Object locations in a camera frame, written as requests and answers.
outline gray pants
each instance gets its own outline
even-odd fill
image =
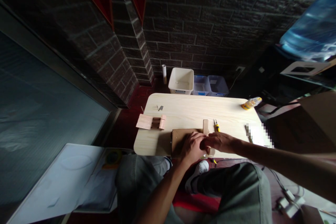
[[[138,211],[163,179],[146,156],[122,159],[116,184],[121,223],[132,223]],[[210,223],[272,223],[271,190],[263,171],[251,163],[211,169],[197,182],[199,193],[221,197],[218,212]],[[183,223],[170,206],[165,223]]]

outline person's left hand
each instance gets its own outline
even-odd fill
[[[190,166],[206,154],[205,150],[200,149],[200,143],[205,138],[206,135],[203,133],[191,133],[184,142],[181,152],[181,161]]]

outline hand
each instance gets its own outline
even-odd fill
[[[205,150],[200,149],[200,143],[205,139],[206,135],[203,133],[193,132],[191,133],[184,142],[181,161],[185,162],[188,166],[191,166],[200,157],[206,154]]]
[[[210,133],[205,139],[205,145],[215,148],[221,152],[235,153],[232,147],[234,142],[240,142],[238,138],[222,132]]]

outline electrical outlet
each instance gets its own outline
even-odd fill
[[[245,70],[245,67],[244,66],[241,66],[241,67],[238,66],[236,71],[239,71],[239,70],[240,70],[240,72],[243,72]]]

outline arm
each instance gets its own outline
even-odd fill
[[[254,145],[225,133],[209,134],[205,144],[221,152],[235,153],[265,165],[336,203],[335,165],[284,150]]]
[[[193,132],[186,139],[181,158],[152,192],[146,206],[136,218],[135,223],[164,223],[185,172],[205,154],[205,151],[200,149],[200,143],[204,138],[204,134]]]

